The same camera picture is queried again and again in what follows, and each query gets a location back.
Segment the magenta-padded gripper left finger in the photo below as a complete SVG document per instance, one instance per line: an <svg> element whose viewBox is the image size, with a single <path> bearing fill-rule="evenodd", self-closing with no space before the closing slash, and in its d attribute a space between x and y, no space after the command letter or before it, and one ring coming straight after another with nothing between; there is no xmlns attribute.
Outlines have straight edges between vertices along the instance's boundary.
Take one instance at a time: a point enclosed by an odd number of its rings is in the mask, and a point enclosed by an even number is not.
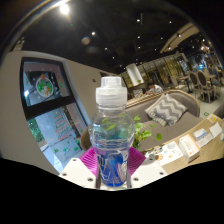
<svg viewBox="0 0 224 224"><path fill-rule="evenodd" d="M97 189L98 172L98 161L94 149L90 148L80 158L72 158L59 176L78 186Z"/></svg>

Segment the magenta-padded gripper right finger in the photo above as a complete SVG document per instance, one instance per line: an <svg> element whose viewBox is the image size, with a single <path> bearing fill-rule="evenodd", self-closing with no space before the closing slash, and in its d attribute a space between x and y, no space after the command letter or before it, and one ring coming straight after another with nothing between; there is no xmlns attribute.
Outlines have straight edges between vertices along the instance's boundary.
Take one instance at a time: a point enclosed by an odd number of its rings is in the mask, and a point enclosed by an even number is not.
<svg viewBox="0 0 224 224"><path fill-rule="evenodd" d="M131 147L128 158L127 187L140 188L167 176L166 171L155 160L146 158Z"/></svg>

